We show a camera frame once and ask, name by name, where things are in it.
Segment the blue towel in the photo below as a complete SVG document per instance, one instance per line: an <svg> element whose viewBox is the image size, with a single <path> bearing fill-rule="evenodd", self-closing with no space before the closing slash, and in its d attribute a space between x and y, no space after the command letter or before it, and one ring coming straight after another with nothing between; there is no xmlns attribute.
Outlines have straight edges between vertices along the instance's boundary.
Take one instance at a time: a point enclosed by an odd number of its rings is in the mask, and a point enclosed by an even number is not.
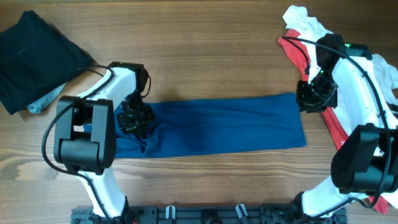
<svg viewBox="0 0 398 224"><path fill-rule="evenodd" d="M294 93L233 100L148 103L148 136L123 134L115 111L116 158L192 156L305 146Z"/></svg>

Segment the white fabric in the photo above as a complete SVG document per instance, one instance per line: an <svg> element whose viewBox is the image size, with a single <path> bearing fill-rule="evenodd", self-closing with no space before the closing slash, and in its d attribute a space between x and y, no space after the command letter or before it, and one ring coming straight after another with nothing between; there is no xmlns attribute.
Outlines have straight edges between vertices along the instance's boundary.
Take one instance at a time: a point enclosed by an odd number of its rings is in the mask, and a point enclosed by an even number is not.
<svg viewBox="0 0 398 224"><path fill-rule="evenodd" d="M316 42L319 38L325 34L332 34L331 31L325 29L315 17L308 17L308 12L305 7L290 6L283 19L286 22L286 29L294 29L300 33L299 38L307 39ZM317 55L315 52L315 46L312 44L302 42L306 46L308 55L311 59L310 75L308 81L311 80L318 74L320 68L317 65ZM392 94L393 88L398 88L398 72L397 69L389 65L380 55L373 55L373 69L376 80L382 91L385 101L398 105L398 101ZM349 121L346 105L344 103L341 92L337 89L337 100L338 106L333 109L341 127L350 135L352 132L351 124ZM398 191L393 194L383 194L383 197L395 208L398 208Z"/></svg>

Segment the red fabric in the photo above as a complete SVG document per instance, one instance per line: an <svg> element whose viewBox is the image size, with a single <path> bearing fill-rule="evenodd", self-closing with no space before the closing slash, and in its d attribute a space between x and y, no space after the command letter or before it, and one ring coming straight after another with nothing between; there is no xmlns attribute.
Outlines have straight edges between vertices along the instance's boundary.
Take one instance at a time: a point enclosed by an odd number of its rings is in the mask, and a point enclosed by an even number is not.
<svg viewBox="0 0 398 224"><path fill-rule="evenodd" d="M288 37L298 37L299 35L300 33L293 29L289 29L286 33L286 36ZM305 52L311 63L310 56L308 55L307 52L307 48L300 41L297 40L292 40L292 41ZM299 51L299 49L297 49L292 44L290 44L289 42L287 42L282 38L279 38L278 43L284 49L286 56L289 58L289 60L292 61L293 64L301 72L303 80L308 81L308 75L304 74L304 69L307 67L307 62L305 61L305 57L303 56L301 51ZM328 126L331 138L335 143L337 150L339 150L341 146L344 144L344 142L347 140L348 135L344 131L343 127L341 127L340 122L338 121L335 113L331 108L327 108L324 112L322 112L322 115L323 118L325 119L326 125ZM388 213L387 200L384 199L383 197L380 197L379 200L377 201L377 204L374 206L374 209L381 214L387 214Z"/></svg>

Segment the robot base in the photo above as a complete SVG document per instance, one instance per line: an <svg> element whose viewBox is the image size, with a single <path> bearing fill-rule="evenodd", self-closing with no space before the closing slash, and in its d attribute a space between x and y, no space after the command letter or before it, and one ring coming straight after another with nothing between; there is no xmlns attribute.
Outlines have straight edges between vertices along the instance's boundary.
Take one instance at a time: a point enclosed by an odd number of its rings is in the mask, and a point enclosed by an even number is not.
<svg viewBox="0 0 398 224"><path fill-rule="evenodd" d="M305 222L294 220L290 222L284 215L289 212L290 207L291 204L288 203L246 207L247 216L244 218L239 218L236 207L232 206L176 207L175 219L172 219L171 215L169 215L169 219L166 219L166 208L158 208L155 206L131 206L130 209L139 220L136 222L137 224L347 224L346 210L344 208L336 211L329 218ZM92 208L73 209L70 223L93 224L91 214Z"/></svg>

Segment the wooden surface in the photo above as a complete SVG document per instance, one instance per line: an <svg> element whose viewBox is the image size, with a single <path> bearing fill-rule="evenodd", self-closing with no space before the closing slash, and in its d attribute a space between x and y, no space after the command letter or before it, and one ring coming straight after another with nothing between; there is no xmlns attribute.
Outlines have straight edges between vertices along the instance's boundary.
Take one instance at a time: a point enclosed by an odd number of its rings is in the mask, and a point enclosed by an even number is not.
<svg viewBox="0 0 398 224"><path fill-rule="evenodd" d="M295 1L347 42L368 44L398 66L396 1ZM98 63L143 63L152 77L146 101L239 98L295 91L299 71L277 39L285 1L171 1L0 5L0 30L33 9ZM76 95L100 78L84 73L62 94ZM0 107L0 223L68 223L90 205L79 181L49 168L42 135L55 103L39 115ZM319 114L301 114L307 147L168 159L122 159L116 177L131 205L289 202L330 173L335 147ZM52 148L53 133L48 148ZM348 207L350 223L396 223Z"/></svg>

